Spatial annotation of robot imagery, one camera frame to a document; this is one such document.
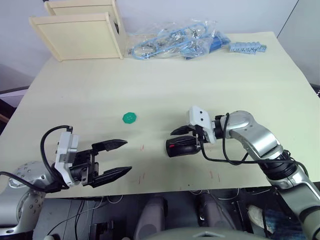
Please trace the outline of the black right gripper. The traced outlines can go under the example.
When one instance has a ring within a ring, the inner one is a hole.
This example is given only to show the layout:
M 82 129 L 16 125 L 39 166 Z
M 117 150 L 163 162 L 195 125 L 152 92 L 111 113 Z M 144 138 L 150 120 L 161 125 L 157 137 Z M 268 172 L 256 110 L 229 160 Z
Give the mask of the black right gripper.
M 192 132 L 193 136 L 181 136 L 187 135 L 190 132 Z M 170 140 L 170 147 L 192 147 L 193 151 L 202 151 L 204 150 L 204 143 L 208 143 L 206 139 L 206 132 L 203 127 L 199 125 L 195 125 L 193 128 L 188 125 L 181 126 L 174 129 L 170 135 L 178 136 Z

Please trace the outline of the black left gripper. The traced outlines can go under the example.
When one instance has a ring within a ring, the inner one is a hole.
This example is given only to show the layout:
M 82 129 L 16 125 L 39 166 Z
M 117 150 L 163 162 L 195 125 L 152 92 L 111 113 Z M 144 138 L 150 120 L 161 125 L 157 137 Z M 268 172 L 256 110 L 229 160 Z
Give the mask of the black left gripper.
M 127 144 L 126 140 L 111 139 L 93 143 L 92 149 L 77 152 L 72 166 L 69 168 L 71 176 L 76 185 L 91 186 L 97 188 L 116 181 L 126 175 L 132 166 L 116 167 L 99 175 L 99 163 L 95 157 L 101 151 L 111 151 Z

